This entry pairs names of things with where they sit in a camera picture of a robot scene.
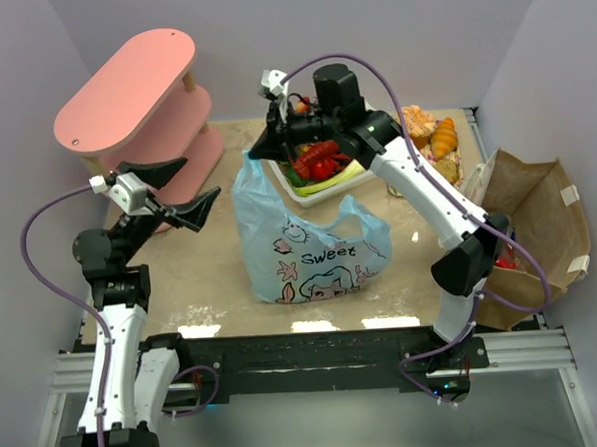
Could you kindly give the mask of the blue plastic bag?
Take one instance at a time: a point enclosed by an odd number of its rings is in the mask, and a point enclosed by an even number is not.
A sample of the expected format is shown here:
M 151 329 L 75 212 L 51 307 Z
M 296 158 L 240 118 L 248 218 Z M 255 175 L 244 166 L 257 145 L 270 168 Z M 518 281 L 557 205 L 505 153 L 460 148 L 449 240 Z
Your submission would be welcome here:
M 248 278 L 262 302 L 337 298 L 363 288 L 390 264 L 390 225 L 350 195 L 333 223 L 310 222 L 290 211 L 248 152 L 231 195 Z

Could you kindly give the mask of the red snack packet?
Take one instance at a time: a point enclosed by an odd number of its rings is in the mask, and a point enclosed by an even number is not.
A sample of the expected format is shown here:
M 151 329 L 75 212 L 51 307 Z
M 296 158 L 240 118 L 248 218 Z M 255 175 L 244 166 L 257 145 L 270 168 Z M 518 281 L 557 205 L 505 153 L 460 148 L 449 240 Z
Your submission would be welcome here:
M 507 241 L 501 242 L 500 250 L 494 261 L 494 265 L 501 269 L 515 270 L 517 268 L 517 256 L 515 248 Z

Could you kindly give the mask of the brown jute grocery bag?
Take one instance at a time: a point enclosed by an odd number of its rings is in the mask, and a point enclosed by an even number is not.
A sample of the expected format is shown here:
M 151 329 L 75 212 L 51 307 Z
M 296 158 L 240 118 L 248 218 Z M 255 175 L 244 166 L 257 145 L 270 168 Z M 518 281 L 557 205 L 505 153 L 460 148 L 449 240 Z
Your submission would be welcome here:
M 488 213 L 507 216 L 516 242 L 545 272 L 551 302 L 561 298 L 586 275 L 591 247 L 577 187 L 562 162 L 524 163 L 498 149 L 482 172 L 472 175 L 462 193 Z M 540 307 L 544 293 L 539 275 L 517 251 L 513 256 L 515 268 L 495 266 L 485 290 L 521 307 Z M 507 331 L 530 317 L 493 298 L 480 303 L 477 315 L 478 324 Z

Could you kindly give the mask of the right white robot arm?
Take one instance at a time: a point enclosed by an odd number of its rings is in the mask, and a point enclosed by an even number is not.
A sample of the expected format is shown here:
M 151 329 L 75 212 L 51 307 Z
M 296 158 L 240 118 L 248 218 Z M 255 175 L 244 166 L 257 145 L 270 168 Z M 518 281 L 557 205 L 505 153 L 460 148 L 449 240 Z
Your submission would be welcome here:
M 473 328 L 475 298 L 484 287 L 502 245 L 508 221 L 485 211 L 444 179 L 407 139 L 393 116 L 371 109 L 356 75 L 342 63 L 324 65 L 313 74 L 317 100 L 310 112 L 288 106 L 289 76 L 265 70 L 260 95 L 270 104 L 265 130 L 252 146 L 255 160 L 293 160 L 296 146 L 331 140 L 341 153 L 403 194 L 435 230 L 445 254 L 431 268 L 441 288 L 434 332 L 455 343 Z

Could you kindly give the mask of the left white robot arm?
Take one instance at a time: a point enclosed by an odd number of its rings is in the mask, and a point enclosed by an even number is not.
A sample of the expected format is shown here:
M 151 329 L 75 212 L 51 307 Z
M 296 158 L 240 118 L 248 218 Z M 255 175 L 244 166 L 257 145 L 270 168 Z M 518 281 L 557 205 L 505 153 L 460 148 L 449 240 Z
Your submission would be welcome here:
M 107 195 L 122 214 L 112 227 L 81 232 L 72 254 L 91 288 L 96 349 L 86 404 L 74 436 L 59 447 L 160 447 L 157 425 L 166 395 L 180 371 L 192 370 L 186 342 L 178 333 L 141 337 L 148 319 L 150 269 L 131 259 L 163 224 L 198 232 L 220 189 L 181 205 L 156 193 L 186 158 L 153 164 L 125 162 L 87 189 Z

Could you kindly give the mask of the red cherry sprig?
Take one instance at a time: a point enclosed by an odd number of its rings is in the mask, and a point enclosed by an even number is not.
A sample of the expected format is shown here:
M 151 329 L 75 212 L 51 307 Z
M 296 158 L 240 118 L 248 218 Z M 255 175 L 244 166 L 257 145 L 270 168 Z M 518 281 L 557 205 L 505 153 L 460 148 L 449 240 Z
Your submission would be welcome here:
M 293 99 L 295 100 L 292 109 L 295 114 L 306 114 L 312 112 L 314 108 L 314 103 L 312 102 L 309 96 L 304 96 L 298 93 L 293 94 Z

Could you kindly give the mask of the dark green toy vegetable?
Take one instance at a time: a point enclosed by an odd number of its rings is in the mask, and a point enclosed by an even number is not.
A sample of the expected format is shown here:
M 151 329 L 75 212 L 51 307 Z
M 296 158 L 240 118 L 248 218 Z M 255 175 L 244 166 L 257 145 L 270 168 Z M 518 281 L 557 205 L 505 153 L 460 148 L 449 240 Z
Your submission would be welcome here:
M 285 170 L 285 176 L 289 183 L 295 188 L 307 186 L 308 179 L 302 177 L 293 168 L 287 168 Z

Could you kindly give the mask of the red toy lobster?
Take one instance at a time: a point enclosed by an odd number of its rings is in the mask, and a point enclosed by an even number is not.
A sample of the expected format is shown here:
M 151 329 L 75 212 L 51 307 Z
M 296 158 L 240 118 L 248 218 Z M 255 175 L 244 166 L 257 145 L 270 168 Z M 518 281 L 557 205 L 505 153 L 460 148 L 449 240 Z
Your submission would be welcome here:
M 345 169 L 351 162 L 351 158 L 340 151 L 336 141 L 324 141 L 310 145 L 307 151 L 297 157 L 291 164 L 291 167 L 302 177 L 311 180 L 309 166 L 319 160 L 333 162 L 335 166 L 335 175 Z

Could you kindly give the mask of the red toy tomato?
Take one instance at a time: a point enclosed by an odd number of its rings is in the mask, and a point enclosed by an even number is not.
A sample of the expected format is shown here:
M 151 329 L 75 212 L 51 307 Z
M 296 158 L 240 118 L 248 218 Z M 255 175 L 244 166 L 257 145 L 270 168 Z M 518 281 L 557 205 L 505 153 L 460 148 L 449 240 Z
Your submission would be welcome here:
M 309 166 L 310 179 L 315 182 L 323 182 L 335 175 L 335 165 L 328 160 L 319 160 Z

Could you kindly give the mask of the pink three-tier shelf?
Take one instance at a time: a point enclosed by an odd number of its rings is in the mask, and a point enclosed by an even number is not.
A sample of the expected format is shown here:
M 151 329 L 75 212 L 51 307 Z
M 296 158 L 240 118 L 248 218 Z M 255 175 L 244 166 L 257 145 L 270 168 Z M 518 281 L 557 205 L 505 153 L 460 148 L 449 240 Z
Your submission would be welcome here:
M 167 204 L 194 198 L 223 154 L 208 124 L 210 94 L 194 80 L 195 43 L 181 30 L 159 28 L 125 42 L 59 110 L 53 132 L 91 174 L 120 163 L 186 158 L 158 191 Z

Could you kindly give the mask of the white plastic basket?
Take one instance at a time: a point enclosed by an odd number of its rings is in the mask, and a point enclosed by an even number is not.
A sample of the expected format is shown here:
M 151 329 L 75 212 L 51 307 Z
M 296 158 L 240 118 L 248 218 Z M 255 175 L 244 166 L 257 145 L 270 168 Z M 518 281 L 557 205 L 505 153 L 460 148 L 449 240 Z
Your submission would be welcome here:
M 370 182 L 370 181 L 373 181 L 374 179 L 376 179 L 376 175 L 374 173 L 366 170 L 366 173 L 358 175 L 351 180 L 348 180 L 348 181 L 345 181 L 338 185 L 335 185 L 334 187 L 332 187 L 330 189 L 327 189 L 327 190 L 324 190 L 321 192 L 317 192 L 317 194 L 314 194 L 312 196 L 301 197 L 299 195 L 296 195 L 296 193 L 292 189 L 289 181 L 287 180 L 287 178 L 285 176 L 285 173 L 283 172 L 283 170 L 279 164 L 277 164 L 276 162 L 269 162 L 268 166 L 271 168 L 278 183 L 284 189 L 284 192 L 287 194 L 287 196 L 292 201 L 296 202 L 298 205 L 300 205 L 301 207 L 305 207 L 305 208 L 309 208 L 314 205 L 317 205 L 318 203 L 323 202 L 326 199 L 332 198 L 332 197 L 336 196 L 337 194 L 342 194 L 344 192 L 347 192 L 347 191 L 355 188 L 356 186 L 363 185 L 367 182 Z

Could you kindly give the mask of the white green toy leek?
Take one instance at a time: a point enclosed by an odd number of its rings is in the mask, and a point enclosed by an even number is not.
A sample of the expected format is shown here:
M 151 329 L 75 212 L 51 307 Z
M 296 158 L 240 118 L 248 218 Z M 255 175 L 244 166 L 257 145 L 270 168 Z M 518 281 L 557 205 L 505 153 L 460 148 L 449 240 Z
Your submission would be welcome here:
M 337 174 L 335 174 L 335 176 L 325 181 L 316 182 L 313 184 L 306 184 L 303 186 L 296 186 L 294 183 L 290 183 L 290 186 L 292 187 L 296 195 L 299 195 L 301 197 L 308 197 L 317 194 L 317 192 L 330 189 L 340 183 L 351 180 L 363 173 L 366 173 L 366 170 L 358 162 L 354 161 L 348 164 L 344 170 L 338 172 Z

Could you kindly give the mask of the toy croissant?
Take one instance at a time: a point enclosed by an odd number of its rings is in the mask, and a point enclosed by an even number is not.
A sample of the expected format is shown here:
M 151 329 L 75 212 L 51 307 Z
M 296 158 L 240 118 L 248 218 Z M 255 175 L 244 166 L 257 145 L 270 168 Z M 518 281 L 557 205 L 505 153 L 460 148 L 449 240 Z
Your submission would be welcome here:
M 456 125 L 450 117 L 439 123 L 431 135 L 430 144 L 432 155 L 436 160 L 450 155 L 459 146 Z

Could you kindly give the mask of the floral serving tray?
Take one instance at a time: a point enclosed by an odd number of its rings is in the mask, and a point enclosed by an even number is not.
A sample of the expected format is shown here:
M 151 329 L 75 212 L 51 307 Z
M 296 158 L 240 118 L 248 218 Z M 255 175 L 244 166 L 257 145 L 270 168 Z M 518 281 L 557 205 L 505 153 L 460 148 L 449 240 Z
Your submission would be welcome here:
M 437 119 L 417 105 L 403 107 L 402 116 L 409 137 L 419 153 L 452 186 L 459 187 L 463 171 L 458 131 L 453 119 Z

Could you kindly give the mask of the black base frame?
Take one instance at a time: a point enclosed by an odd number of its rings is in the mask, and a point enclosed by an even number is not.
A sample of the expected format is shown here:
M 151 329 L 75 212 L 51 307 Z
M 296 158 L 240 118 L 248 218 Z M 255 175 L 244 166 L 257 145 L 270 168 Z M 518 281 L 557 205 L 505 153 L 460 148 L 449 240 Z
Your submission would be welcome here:
M 201 396 L 225 404 L 235 395 L 399 389 L 411 379 L 441 395 L 467 393 L 466 370 L 489 365 L 484 341 L 467 335 L 451 348 L 428 327 L 179 342 L 182 370 L 202 374 Z

